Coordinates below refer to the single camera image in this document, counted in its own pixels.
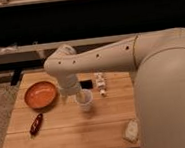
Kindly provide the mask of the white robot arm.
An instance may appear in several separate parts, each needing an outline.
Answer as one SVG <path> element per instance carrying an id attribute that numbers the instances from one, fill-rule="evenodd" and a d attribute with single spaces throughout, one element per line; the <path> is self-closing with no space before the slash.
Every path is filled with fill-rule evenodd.
<path id="1" fill-rule="evenodd" d="M 81 90 L 79 73 L 133 72 L 141 148 L 185 148 L 185 28 L 136 34 L 81 54 L 64 44 L 44 69 L 63 97 Z"/>

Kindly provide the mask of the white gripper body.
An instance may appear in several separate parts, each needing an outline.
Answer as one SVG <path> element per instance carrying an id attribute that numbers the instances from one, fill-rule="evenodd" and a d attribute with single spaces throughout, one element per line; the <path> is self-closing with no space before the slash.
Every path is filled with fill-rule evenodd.
<path id="1" fill-rule="evenodd" d="M 63 96 L 75 95 L 81 91 L 80 82 L 76 74 L 60 76 L 56 80 L 58 81 L 58 89 Z"/>

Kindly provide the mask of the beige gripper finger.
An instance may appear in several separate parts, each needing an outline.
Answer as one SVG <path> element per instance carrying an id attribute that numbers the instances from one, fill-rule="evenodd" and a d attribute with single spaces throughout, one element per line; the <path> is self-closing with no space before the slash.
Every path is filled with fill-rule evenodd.
<path id="1" fill-rule="evenodd" d="M 66 104 L 67 103 L 68 96 L 61 96 L 61 98 L 62 98 L 62 103 L 63 104 Z"/>
<path id="2" fill-rule="evenodd" d="M 86 96 L 85 96 L 85 94 L 82 91 L 78 92 L 76 97 L 77 97 L 77 100 L 80 103 L 85 103 L 86 102 Z"/>

